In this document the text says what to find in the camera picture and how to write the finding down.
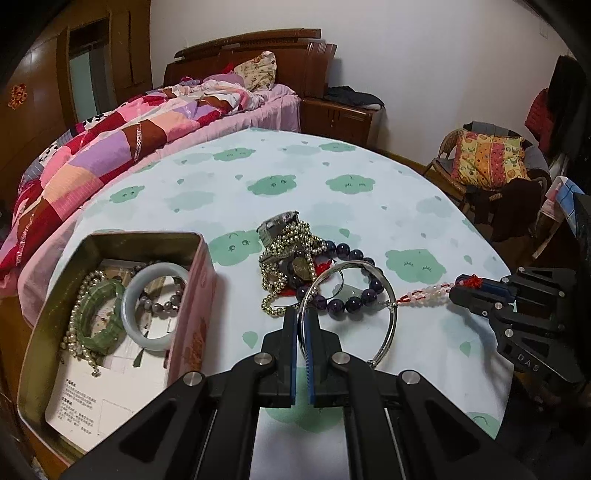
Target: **wooden cabinet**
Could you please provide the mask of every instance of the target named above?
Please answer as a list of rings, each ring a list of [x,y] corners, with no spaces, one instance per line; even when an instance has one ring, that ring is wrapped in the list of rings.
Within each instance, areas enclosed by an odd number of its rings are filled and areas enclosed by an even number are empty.
[[[300,105],[301,132],[373,148],[383,110],[367,110],[317,98],[304,98]]]
[[[92,39],[85,43],[82,37],[94,31],[93,25],[106,26],[103,30],[108,46],[103,83],[108,81],[113,86],[111,103],[119,105],[152,88],[150,0],[69,3],[37,37],[8,84],[0,90],[0,131],[4,133],[0,150],[0,202],[9,210],[14,205],[19,180],[36,156],[76,122],[86,120],[78,118],[74,108],[70,40],[78,47],[92,44]],[[21,84],[26,89],[26,100],[12,108],[9,106],[12,90]]]

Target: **nightstand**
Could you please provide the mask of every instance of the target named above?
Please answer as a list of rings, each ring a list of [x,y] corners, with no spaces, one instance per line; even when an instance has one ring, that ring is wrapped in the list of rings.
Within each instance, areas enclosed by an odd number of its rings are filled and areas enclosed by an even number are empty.
[[[300,104],[301,132],[374,148],[383,110],[304,98]]]

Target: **wardrobe door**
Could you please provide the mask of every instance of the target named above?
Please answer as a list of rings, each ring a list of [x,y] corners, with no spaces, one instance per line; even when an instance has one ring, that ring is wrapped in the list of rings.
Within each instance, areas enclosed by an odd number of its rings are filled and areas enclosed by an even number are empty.
[[[129,53],[129,10],[109,11],[109,47],[111,49],[111,72],[115,97],[120,105],[132,95],[131,55]]]
[[[63,71],[67,67],[63,60],[67,58],[66,39],[64,30],[27,52],[3,91],[0,131],[6,136],[0,148],[0,200],[9,209],[24,171],[71,126],[66,126],[64,115],[68,123],[75,123],[73,104],[62,101],[63,81],[59,81],[64,75],[69,78]],[[26,98],[19,90],[24,90]],[[13,93],[21,101],[11,101]]]
[[[151,90],[149,2],[109,11],[109,45],[117,103]]]

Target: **wooden headboard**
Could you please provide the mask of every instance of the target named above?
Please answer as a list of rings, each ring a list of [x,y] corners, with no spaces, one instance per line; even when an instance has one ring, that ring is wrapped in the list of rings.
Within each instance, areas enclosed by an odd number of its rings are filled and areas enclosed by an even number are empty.
[[[220,73],[228,63],[240,65],[264,50],[277,59],[276,83],[295,90],[299,97],[322,98],[336,45],[320,39],[319,28],[289,28],[218,38],[176,52],[179,60],[169,63],[164,85],[184,77],[204,79]]]

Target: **silver bangle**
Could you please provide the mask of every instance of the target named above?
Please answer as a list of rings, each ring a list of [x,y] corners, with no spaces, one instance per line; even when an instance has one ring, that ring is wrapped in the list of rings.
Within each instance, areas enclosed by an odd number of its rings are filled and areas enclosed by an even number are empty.
[[[392,340],[394,339],[394,330],[396,329],[396,321],[398,319],[398,303],[396,301],[396,296],[394,295],[394,289],[388,279],[384,276],[384,274],[376,267],[374,267],[371,263],[364,262],[362,260],[349,260],[346,262],[342,262],[336,265],[333,265],[328,270],[323,271],[318,278],[312,282],[312,285],[306,292],[306,295],[302,299],[300,303],[300,307],[297,314],[297,323],[298,323],[298,341],[300,343],[300,351],[304,358],[307,357],[306,352],[306,328],[304,322],[306,321],[306,309],[308,307],[308,302],[310,301],[310,297],[312,296],[312,292],[320,285],[325,278],[330,277],[332,274],[337,273],[341,270],[346,270],[347,268],[364,268],[369,273],[371,273],[374,277],[376,277],[384,286],[386,293],[388,294],[389,301],[384,302],[387,305],[387,308],[390,312],[390,324],[388,325],[388,331],[386,332],[386,337],[380,346],[378,353],[375,356],[368,360],[368,364],[372,368],[376,368],[378,364],[384,359],[390,347],[392,345]]]

